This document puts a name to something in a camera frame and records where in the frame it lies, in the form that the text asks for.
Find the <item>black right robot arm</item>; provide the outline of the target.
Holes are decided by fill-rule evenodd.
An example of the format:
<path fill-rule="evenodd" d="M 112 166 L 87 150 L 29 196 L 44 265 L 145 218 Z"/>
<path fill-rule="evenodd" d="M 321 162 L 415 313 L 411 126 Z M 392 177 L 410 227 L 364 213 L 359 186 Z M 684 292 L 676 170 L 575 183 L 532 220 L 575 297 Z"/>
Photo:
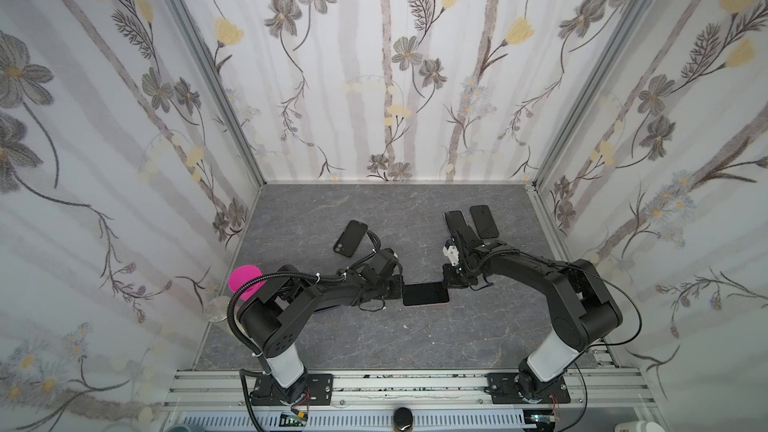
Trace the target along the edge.
<path fill-rule="evenodd" d="M 489 284 L 498 275 L 545 297 L 551 331 L 520 363 L 513 379 L 514 394 L 523 402 L 538 403 L 553 395 L 567 368 L 623 322 L 606 282 L 586 260 L 554 261 L 498 241 L 464 245 L 457 238 L 447 240 L 442 252 L 448 260 L 448 288 L 471 288 L 480 279 Z"/>

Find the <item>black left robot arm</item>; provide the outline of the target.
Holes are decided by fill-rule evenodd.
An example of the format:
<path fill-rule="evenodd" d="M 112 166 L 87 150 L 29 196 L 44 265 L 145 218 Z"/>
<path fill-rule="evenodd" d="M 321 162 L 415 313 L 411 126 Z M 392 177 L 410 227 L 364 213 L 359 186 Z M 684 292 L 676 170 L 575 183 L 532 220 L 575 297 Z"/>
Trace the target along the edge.
<path fill-rule="evenodd" d="M 384 303 L 390 280 L 402 271 L 390 248 L 380 249 L 334 275 L 304 273 L 285 265 L 239 286 L 228 303 L 227 323 L 285 398 L 293 400 L 306 386 L 307 370 L 295 342 L 310 318 L 333 307 Z"/>

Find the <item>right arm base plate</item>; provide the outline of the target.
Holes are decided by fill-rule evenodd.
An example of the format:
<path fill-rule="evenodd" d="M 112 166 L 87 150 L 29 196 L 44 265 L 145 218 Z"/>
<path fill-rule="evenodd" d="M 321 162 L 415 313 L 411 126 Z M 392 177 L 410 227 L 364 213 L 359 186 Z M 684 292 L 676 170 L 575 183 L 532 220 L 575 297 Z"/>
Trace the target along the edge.
<path fill-rule="evenodd" d="M 495 405 L 555 405 L 571 402 L 568 388 L 562 377 L 542 382 L 532 373 L 522 372 L 489 373 L 486 378 L 485 391 L 491 396 Z"/>

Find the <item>black phone case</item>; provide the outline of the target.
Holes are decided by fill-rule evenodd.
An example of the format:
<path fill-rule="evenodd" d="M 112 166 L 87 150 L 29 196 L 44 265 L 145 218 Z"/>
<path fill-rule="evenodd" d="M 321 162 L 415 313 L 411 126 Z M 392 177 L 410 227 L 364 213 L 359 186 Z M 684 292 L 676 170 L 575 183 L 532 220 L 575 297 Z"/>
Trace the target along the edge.
<path fill-rule="evenodd" d="M 367 232 L 367 224 L 357 220 L 350 220 L 334 243 L 333 252 L 351 258 L 355 254 L 363 238 L 367 235 Z"/>
<path fill-rule="evenodd" d="M 488 205 L 471 206 L 470 215 L 477 235 L 481 239 L 496 239 L 499 237 L 497 224 Z"/>

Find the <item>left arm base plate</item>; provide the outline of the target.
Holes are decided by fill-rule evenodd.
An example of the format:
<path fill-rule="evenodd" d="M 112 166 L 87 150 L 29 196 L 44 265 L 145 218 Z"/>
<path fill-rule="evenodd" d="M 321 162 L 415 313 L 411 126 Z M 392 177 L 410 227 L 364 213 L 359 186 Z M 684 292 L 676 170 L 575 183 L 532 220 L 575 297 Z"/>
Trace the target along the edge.
<path fill-rule="evenodd" d="M 248 389 L 248 397 L 253 406 L 328 406 L 333 382 L 332 374 L 305 374 L 291 387 L 283 388 L 271 375 L 260 374 Z"/>

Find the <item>light blue phone case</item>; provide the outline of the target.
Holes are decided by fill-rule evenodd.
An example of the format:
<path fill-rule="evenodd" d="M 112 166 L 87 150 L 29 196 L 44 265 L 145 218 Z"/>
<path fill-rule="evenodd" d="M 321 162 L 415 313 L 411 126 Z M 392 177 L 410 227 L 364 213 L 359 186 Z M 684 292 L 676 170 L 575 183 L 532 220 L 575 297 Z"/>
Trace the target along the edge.
<path fill-rule="evenodd" d="M 445 212 L 444 219 L 450 238 L 458 248 L 467 245 L 474 237 L 474 231 L 467 225 L 461 211 L 454 210 Z"/>

